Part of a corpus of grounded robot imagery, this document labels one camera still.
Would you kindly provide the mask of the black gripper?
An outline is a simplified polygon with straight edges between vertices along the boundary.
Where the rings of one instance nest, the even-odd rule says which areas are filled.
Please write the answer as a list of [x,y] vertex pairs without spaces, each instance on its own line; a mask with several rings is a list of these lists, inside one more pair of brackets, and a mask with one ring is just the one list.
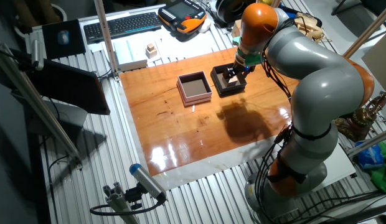
[[229,80],[236,76],[239,80],[242,80],[249,73],[252,73],[255,70],[255,65],[245,66],[237,61],[234,61],[232,68],[226,68],[223,72],[223,77],[225,80]]

